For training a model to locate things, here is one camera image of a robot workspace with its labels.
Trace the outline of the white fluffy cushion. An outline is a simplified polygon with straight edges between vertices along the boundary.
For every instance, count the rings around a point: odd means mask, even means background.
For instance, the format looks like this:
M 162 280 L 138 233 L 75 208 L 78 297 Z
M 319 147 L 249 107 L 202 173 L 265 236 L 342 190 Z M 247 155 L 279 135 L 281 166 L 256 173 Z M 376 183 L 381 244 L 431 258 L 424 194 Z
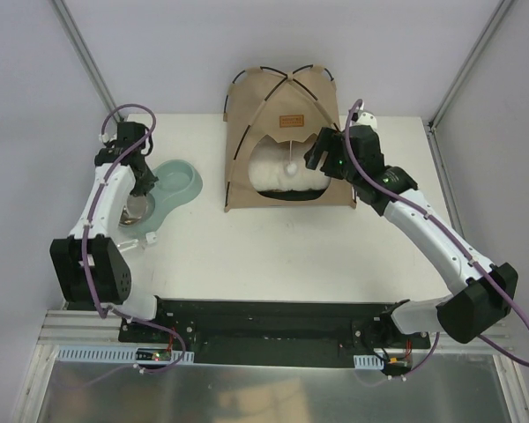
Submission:
M 285 173 L 288 144 L 277 143 L 272 137 L 263 137 L 253 149 L 248 166 L 252 187 L 264 191 L 308 191 L 323 190 L 330 184 L 330 177 L 319 170 L 305 167 L 304 154 L 316 141 L 312 135 L 305 142 L 293 142 L 293 159 L 297 163 L 297 173 L 290 177 Z

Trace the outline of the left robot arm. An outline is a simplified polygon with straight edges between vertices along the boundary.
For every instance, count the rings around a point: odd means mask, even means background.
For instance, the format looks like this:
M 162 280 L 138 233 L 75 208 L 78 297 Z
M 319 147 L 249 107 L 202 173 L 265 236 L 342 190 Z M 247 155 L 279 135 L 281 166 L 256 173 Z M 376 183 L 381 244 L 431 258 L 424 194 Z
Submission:
M 123 233 L 152 211 L 147 195 L 158 178 L 146 163 L 153 149 L 148 128 L 120 122 L 116 135 L 94 158 L 94 183 L 78 223 L 65 238 L 54 239 L 49 254 L 69 303 L 86 304 L 105 316 L 109 310 L 140 319 L 138 332 L 158 343 L 168 334 L 168 320 L 156 313 L 157 300 L 132 283 L 120 247 L 135 248 L 135 235 Z

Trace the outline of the steel pet bowl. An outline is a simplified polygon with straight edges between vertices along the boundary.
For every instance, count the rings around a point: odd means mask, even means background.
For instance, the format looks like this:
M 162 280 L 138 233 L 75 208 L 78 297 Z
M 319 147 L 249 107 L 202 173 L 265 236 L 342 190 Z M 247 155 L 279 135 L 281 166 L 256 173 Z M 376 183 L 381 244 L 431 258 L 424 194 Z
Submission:
M 146 196 L 128 196 L 119 219 L 120 226 L 135 226 L 151 217 L 154 200 L 151 194 Z

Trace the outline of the clear plastic cup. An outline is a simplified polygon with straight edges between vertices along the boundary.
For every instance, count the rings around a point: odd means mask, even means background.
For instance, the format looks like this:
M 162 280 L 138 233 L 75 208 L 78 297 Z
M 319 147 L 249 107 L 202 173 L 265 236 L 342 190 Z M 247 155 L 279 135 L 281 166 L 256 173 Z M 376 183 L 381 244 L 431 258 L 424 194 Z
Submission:
M 121 253 L 135 249 L 145 250 L 153 247 L 158 242 L 158 236 L 155 232 L 132 236 L 129 239 L 119 241 L 116 246 Z

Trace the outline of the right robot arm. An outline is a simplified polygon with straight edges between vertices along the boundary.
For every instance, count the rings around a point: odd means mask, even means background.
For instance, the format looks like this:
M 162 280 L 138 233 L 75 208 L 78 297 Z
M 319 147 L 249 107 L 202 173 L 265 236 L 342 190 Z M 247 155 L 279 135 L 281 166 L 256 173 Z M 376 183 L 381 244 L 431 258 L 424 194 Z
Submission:
M 411 334 L 423 331 L 442 331 L 467 344 L 510 313 L 517 271 L 478 253 L 434 212 L 407 172 L 385 165 L 371 127 L 351 127 L 349 139 L 341 131 L 322 128 L 304 159 L 308 169 L 349 182 L 363 203 L 410 239 L 450 291 L 428 301 L 403 300 L 386 310 L 379 325 L 385 345 L 400 347 Z

